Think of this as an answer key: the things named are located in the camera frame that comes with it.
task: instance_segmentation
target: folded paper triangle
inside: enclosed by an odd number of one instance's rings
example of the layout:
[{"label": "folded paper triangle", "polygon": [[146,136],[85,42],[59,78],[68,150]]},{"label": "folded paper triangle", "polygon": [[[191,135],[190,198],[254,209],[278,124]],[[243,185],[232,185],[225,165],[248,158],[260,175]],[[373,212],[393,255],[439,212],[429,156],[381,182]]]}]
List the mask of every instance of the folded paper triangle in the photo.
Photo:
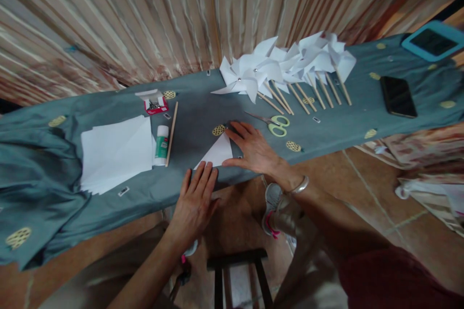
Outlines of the folded paper triangle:
[{"label": "folded paper triangle", "polygon": [[[222,133],[222,135],[219,137],[219,139],[216,140],[209,151],[206,152],[201,161],[205,161],[206,163],[212,162],[214,167],[219,167],[222,165],[222,162],[232,157],[231,140],[226,135],[226,133]],[[201,161],[196,165],[195,168],[193,168],[193,170],[198,168]]]}]

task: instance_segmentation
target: wooden stick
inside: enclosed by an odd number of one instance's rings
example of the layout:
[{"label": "wooden stick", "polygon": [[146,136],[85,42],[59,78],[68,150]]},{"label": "wooden stick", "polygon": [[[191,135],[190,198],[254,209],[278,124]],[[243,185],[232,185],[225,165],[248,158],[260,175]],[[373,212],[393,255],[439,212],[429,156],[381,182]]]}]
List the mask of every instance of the wooden stick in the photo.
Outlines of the wooden stick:
[{"label": "wooden stick", "polygon": [[264,100],[264,101],[267,101],[269,105],[271,105],[274,109],[276,109],[277,111],[279,111],[280,114],[284,114],[282,112],[282,110],[280,110],[276,105],[274,105],[268,98],[266,98],[266,96],[264,94],[261,94],[260,92],[258,92],[258,95]]},{"label": "wooden stick", "polygon": [[314,112],[317,112],[318,110],[316,109],[316,107],[313,105],[313,103],[309,100],[308,96],[306,95],[305,91],[300,87],[299,84],[296,84],[296,86],[298,87],[298,89],[300,90],[301,94],[303,94],[303,97],[306,98],[309,106],[311,106],[311,109],[313,109]]},{"label": "wooden stick", "polygon": [[342,79],[340,77],[340,73],[338,72],[338,68],[335,66],[335,64],[333,65],[333,67],[335,68],[335,71],[337,72],[338,81],[340,82],[340,84],[342,86],[343,93],[345,94],[345,97],[347,98],[347,101],[348,101],[348,105],[351,106],[352,105],[351,99],[349,98],[347,88],[345,87],[345,84],[343,83],[343,81],[342,81]]},{"label": "wooden stick", "polygon": [[332,79],[330,78],[330,76],[329,76],[329,74],[327,72],[325,73],[325,77],[327,78],[327,82],[330,84],[330,88],[332,89],[332,92],[335,95],[335,99],[337,99],[338,105],[341,105],[342,101],[338,97],[337,90],[335,89],[334,84],[332,83]]},{"label": "wooden stick", "polygon": [[277,93],[280,95],[280,97],[282,98],[282,101],[285,103],[285,105],[287,106],[287,109],[290,111],[290,113],[292,115],[295,115],[293,113],[293,110],[290,108],[290,105],[287,103],[287,100],[284,98],[282,92],[280,91],[279,87],[276,86],[276,82],[274,80],[272,80],[272,85],[274,86],[274,88],[277,90]]},{"label": "wooden stick", "polygon": [[308,78],[309,83],[311,83],[311,87],[314,89],[314,93],[316,93],[316,97],[318,97],[318,100],[322,106],[322,108],[325,110],[325,105],[324,102],[322,101],[322,98],[320,97],[319,91],[318,91],[318,86],[316,84],[313,85],[313,82],[311,81],[310,78]]},{"label": "wooden stick", "polygon": [[169,165],[169,157],[171,156],[171,146],[173,145],[175,120],[177,119],[177,107],[178,106],[179,106],[179,102],[176,101],[175,109],[174,109],[173,126],[171,127],[171,137],[169,138],[168,155],[166,157],[166,167]]},{"label": "wooden stick", "polygon": [[325,84],[324,82],[322,82],[318,72],[316,72],[316,75],[318,76],[320,87],[322,88],[322,91],[324,92],[330,107],[333,109],[334,105],[332,104],[332,100],[330,99],[329,93],[327,92],[327,88],[325,88]]},{"label": "wooden stick", "polygon": [[280,100],[280,98],[278,97],[278,95],[272,90],[271,86],[269,86],[269,84],[267,82],[264,82],[264,84],[266,85],[267,89],[269,89],[269,92],[271,92],[272,96],[277,100],[277,102],[284,108],[285,111],[287,111],[288,114],[291,114],[290,110],[287,109],[287,107],[285,106],[284,102],[282,100]]},{"label": "wooden stick", "polygon": [[303,103],[303,101],[300,99],[300,97],[298,96],[298,94],[296,94],[296,91],[295,91],[295,88],[293,88],[293,86],[291,84],[289,84],[289,87],[291,89],[291,91],[293,92],[293,94],[295,95],[295,97],[298,99],[298,101],[300,102],[301,106],[303,106],[303,109],[306,111],[307,114],[309,114],[309,111],[308,109],[306,108],[306,105]]}]

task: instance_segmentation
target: curtain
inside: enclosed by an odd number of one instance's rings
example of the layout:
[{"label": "curtain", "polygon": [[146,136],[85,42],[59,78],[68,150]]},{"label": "curtain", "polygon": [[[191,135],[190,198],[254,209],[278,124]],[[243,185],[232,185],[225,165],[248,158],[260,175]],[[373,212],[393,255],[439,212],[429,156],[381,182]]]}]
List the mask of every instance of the curtain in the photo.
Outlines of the curtain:
[{"label": "curtain", "polygon": [[260,41],[405,32],[452,0],[0,0],[0,98],[26,106],[217,68]]}]

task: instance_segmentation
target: glue stick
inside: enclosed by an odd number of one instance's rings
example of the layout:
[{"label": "glue stick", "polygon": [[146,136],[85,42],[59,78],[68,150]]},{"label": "glue stick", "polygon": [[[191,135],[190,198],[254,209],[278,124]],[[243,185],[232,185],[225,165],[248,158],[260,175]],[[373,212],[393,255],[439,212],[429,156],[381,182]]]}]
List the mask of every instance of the glue stick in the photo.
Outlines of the glue stick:
[{"label": "glue stick", "polygon": [[169,127],[158,126],[156,134],[155,166],[166,165],[168,155]]}]

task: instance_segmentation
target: scissors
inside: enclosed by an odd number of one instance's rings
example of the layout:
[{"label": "scissors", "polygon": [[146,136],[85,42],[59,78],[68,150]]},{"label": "scissors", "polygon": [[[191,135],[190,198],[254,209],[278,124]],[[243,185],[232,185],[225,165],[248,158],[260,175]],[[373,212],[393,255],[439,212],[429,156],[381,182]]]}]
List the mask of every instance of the scissors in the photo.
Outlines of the scissors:
[{"label": "scissors", "polygon": [[[274,117],[271,117],[271,118],[266,118],[266,117],[261,117],[261,116],[258,116],[258,115],[255,115],[255,114],[252,114],[252,113],[249,113],[249,112],[246,112],[246,113],[248,113],[250,116],[256,117],[256,118],[266,122],[267,127],[269,128],[269,131],[272,133],[272,135],[277,136],[279,138],[284,137],[284,136],[287,135],[287,130],[284,129],[284,127],[288,127],[290,125],[290,121],[289,121],[289,119],[287,117],[278,115],[278,116],[274,116]],[[285,120],[285,123],[282,123],[281,121],[279,121],[280,118],[283,118]]]}]

